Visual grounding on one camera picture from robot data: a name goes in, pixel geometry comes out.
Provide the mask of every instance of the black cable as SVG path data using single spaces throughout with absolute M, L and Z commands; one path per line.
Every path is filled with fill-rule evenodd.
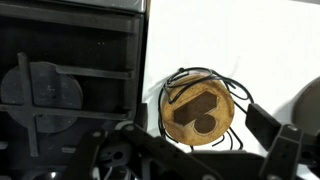
M 241 107 L 236 101 L 233 101 L 233 102 L 243 113 L 247 114 L 247 111 L 243 109 L 243 107 Z
M 233 148 L 233 140 L 232 140 L 232 137 L 231 137 L 231 134 L 229 133 L 229 131 L 227 131 L 227 133 L 228 133 L 228 135 L 229 135 L 229 137 L 230 137 L 230 150 L 232 150 L 232 148 Z
M 242 141 L 240 140 L 240 138 L 238 137 L 238 135 L 233 131 L 233 129 L 232 129 L 231 127 L 230 127 L 229 129 L 230 129 L 231 133 L 233 134 L 233 136 L 238 140 L 238 142 L 239 142 L 239 144 L 240 144 L 240 147 L 239 147 L 238 150 L 242 150 L 242 148 L 243 148 L 243 143 L 242 143 Z
M 224 141 L 224 135 L 222 135 L 222 139 L 219 142 L 216 142 L 216 143 L 212 144 L 212 147 L 222 143 L 223 141 Z
M 238 87 L 240 87 L 246 94 L 247 94 L 247 97 L 243 98 L 243 97 L 240 97 L 238 95 L 235 95 L 235 93 L 233 93 L 232 91 L 230 91 L 229 89 L 229 92 L 233 95 L 235 95 L 237 98 L 241 99 L 241 100 L 250 100 L 251 103 L 254 103 L 254 100 L 250 94 L 250 92 L 242 85 L 240 84 L 239 82 L 233 80 L 233 79 L 230 79 L 230 78 L 226 78 L 226 77 L 223 77 L 223 76 L 206 76 L 206 77 L 203 77 L 201 79 L 198 79 L 198 80 L 195 80 L 195 81 L 192 81 L 192 82 L 189 82 L 189 83 L 185 83 L 185 84 L 179 84 L 179 85 L 175 85 L 175 86 L 164 86 L 164 88 L 176 88 L 176 87 L 182 87 L 184 86 L 179 92 L 178 94 L 176 94 L 176 96 L 171 100 L 170 99 L 170 96 L 169 96 L 169 92 L 164 89 L 166 91 L 166 95 L 167 95 L 167 98 L 168 98 L 168 103 L 169 104 L 172 104 L 174 103 L 175 101 L 177 101 L 177 99 L 186 91 L 188 90 L 190 87 L 200 83 L 200 82 L 204 82 L 204 81 L 208 81 L 208 80 L 221 80 L 225 83 L 233 83 L 235 85 L 237 85 Z
M 169 138 L 171 139 L 172 141 L 174 141 L 175 143 L 179 143 L 178 141 L 176 141 L 175 139 L 173 139 L 172 137 L 170 137 L 165 128 L 163 127 L 163 123 L 162 123 L 162 115 L 161 115 L 161 97 L 162 97 L 162 92 L 163 92 L 163 89 L 160 90 L 160 95 L 159 95 L 159 98 L 158 98 L 158 128 L 159 128 L 159 132 L 160 132 L 160 135 L 161 137 L 163 138 Z

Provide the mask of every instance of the white surface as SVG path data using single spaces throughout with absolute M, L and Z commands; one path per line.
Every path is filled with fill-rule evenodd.
M 152 0 L 143 88 L 148 130 L 158 134 L 160 85 L 180 67 L 203 66 L 231 77 L 280 122 L 290 122 L 290 101 L 319 76 L 319 65 L 320 5 L 290 0 Z M 244 149 L 265 155 L 244 120 L 236 112 L 232 124 Z M 315 179 L 303 168 L 299 174 Z

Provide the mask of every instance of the metal bar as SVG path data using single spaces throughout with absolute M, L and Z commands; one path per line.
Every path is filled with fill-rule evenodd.
M 70 146 L 63 146 L 61 148 L 61 151 L 63 153 L 68 153 L 68 154 L 73 154 L 74 152 L 76 152 L 76 148 L 75 147 L 70 147 Z
M 53 22 L 82 27 L 107 29 L 126 33 L 135 33 L 134 17 L 100 13 L 89 10 L 77 10 L 72 7 L 31 3 L 20 1 L 18 3 L 0 3 L 0 15 L 19 17 L 45 22 Z
M 141 32 L 143 28 L 143 20 L 135 19 L 133 24 L 135 26 L 136 32 Z M 140 37 L 142 33 L 137 33 L 135 35 L 129 36 L 127 39 L 126 48 L 126 64 L 127 69 L 135 69 L 135 72 L 140 72 L 140 61 L 141 61 L 141 45 L 142 38 Z M 132 108 L 135 106 L 138 98 L 138 84 L 139 84 L 139 74 L 136 74 L 136 78 L 131 81 L 126 81 L 124 83 L 124 97 L 123 106 L 125 108 Z
M 72 5 L 90 5 L 98 6 L 103 8 L 116 8 L 125 11 L 134 11 L 139 13 L 144 13 L 146 11 L 146 1 L 145 0 L 131 0 L 131 1 L 119 1 L 119 0 L 95 0 L 95 1 L 84 1 L 84 0 L 63 0 L 63 2 L 72 3 Z
M 38 142 L 37 142 L 37 129 L 34 116 L 32 114 L 33 97 L 32 97 L 32 83 L 30 65 L 28 57 L 25 53 L 18 53 L 18 61 L 20 67 L 21 84 L 23 90 L 24 107 L 26 113 L 26 120 L 28 122 L 28 139 L 30 147 L 30 155 L 32 157 L 39 156 Z
M 23 90 L 23 99 L 26 106 L 32 106 L 32 85 L 31 85 L 31 74 L 28 57 L 25 53 L 18 53 L 21 84 Z
M 60 74 L 71 74 L 71 75 L 111 78 L 111 79 L 132 79 L 134 77 L 133 71 L 115 72 L 115 71 L 104 71 L 104 70 L 70 67 L 70 66 L 57 66 L 56 71 L 57 73 L 60 73 Z
M 30 155 L 32 157 L 39 156 L 38 150 L 38 141 L 37 141 L 37 129 L 36 122 L 33 116 L 29 115 L 28 118 L 28 138 L 29 138 L 29 147 L 30 147 Z
M 23 106 L 17 105 L 6 105 L 0 104 L 0 111 L 25 111 Z M 94 119 L 106 119 L 115 121 L 125 121 L 131 116 L 131 111 L 124 114 L 116 113 L 103 113 L 103 112 L 92 112 L 92 111 L 81 111 L 81 110 L 71 110 L 71 109 L 55 109 L 55 108 L 45 108 L 45 107 L 31 107 L 28 111 L 34 114 L 46 114 L 46 115 L 58 115 L 58 116 L 71 116 L 71 117 L 84 117 L 84 118 L 94 118 Z

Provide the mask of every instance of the round black disc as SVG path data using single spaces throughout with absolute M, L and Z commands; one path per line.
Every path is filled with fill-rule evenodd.
M 58 74 L 55 66 L 45 62 L 30 63 L 34 105 L 47 108 L 81 109 L 80 85 L 72 76 Z M 1 100 L 5 104 L 24 104 L 19 67 L 11 69 L 4 76 L 1 82 Z M 28 126 L 23 112 L 8 113 L 22 126 Z M 35 120 L 38 132 L 54 133 L 70 127 L 77 117 L 38 114 Z

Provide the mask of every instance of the wooden disc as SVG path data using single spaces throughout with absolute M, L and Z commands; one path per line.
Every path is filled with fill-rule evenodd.
M 203 78 L 196 74 L 184 77 L 172 85 L 179 85 Z M 173 99 L 183 87 L 169 91 Z M 213 142 L 230 127 L 234 103 L 228 90 L 220 81 L 209 80 L 186 90 L 176 102 L 169 104 L 164 96 L 161 103 L 164 128 L 176 141 L 190 146 Z

